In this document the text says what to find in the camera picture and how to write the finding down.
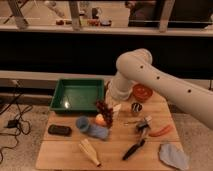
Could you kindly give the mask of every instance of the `black handle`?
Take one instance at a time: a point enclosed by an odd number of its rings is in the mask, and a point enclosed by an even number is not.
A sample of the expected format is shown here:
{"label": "black handle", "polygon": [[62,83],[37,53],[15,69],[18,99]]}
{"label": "black handle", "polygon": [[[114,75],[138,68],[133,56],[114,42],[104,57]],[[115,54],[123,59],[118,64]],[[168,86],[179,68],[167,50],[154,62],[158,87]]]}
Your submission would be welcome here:
{"label": "black handle", "polygon": [[140,144],[134,144],[123,156],[123,160],[126,160],[129,156],[131,156],[139,147],[143,146],[145,143],[145,140],[143,139]]}

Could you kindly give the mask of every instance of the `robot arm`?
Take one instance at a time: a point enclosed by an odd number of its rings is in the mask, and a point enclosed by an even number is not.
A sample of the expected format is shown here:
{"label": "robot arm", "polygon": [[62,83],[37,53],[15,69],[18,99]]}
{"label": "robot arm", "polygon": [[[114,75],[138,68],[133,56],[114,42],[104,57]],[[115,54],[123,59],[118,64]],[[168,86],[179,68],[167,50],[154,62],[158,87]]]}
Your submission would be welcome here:
{"label": "robot arm", "polygon": [[122,54],[116,62],[118,72],[109,84],[111,96],[126,100],[131,94],[133,81],[136,81],[213,129],[213,92],[166,74],[151,63],[152,55],[146,49]]}

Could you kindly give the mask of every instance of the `wooden tabletop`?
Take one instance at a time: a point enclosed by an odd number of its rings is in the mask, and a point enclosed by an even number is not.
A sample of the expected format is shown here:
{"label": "wooden tabletop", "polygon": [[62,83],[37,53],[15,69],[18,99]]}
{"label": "wooden tabletop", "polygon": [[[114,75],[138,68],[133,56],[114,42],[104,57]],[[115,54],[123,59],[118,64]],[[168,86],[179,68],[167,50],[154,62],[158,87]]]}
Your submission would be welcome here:
{"label": "wooden tabletop", "polygon": [[[50,113],[43,142],[37,158],[37,169],[48,170],[141,170],[166,171],[174,170],[164,165],[158,158],[159,146],[169,141],[182,150],[182,145],[171,117],[166,100],[157,93],[143,103],[143,109],[138,117],[130,113],[131,103],[135,99],[121,102],[121,110],[113,120],[107,141],[92,138],[79,132],[75,126],[77,115],[57,115]],[[135,124],[125,125],[126,121],[135,121],[145,116],[152,116],[152,130],[160,130],[167,124],[173,125],[173,131],[160,137],[148,137],[142,148],[139,148],[128,160],[123,161],[124,153],[137,142],[139,135],[135,133]],[[47,132],[49,125],[59,124],[70,126],[73,130],[70,137],[54,136]],[[98,153],[101,167],[96,167],[79,149],[78,144],[87,138]]]}

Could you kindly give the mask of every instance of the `gray floor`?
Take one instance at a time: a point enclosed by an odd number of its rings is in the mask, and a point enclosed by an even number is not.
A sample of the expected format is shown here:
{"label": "gray floor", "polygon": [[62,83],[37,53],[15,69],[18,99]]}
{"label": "gray floor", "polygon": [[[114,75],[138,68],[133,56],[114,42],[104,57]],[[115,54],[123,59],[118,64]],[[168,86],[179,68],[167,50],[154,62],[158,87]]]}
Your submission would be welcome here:
{"label": "gray floor", "polygon": [[[31,99],[37,104],[41,99]],[[185,153],[190,157],[190,171],[212,171],[213,170],[213,132],[192,118],[188,114],[170,105],[170,110]],[[7,121],[18,112],[16,106],[0,116],[0,132]],[[25,114],[24,118],[29,120],[32,131],[29,135],[19,137],[20,144],[14,150],[4,150],[4,161],[0,165],[2,171],[35,171],[35,162],[47,123],[49,107],[46,105],[34,105],[33,110]],[[14,139],[0,138],[0,145],[12,145]]]}

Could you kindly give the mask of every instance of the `green tray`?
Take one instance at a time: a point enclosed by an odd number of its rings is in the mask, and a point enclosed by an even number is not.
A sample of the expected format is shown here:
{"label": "green tray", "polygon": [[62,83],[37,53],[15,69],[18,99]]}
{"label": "green tray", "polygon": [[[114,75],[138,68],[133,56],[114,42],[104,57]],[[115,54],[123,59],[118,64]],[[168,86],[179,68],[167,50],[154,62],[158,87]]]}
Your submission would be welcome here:
{"label": "green tray", "polygon": [[104,100],[102,79],[60,79],[50,110],[56,113],[97,112],[95,102]]}

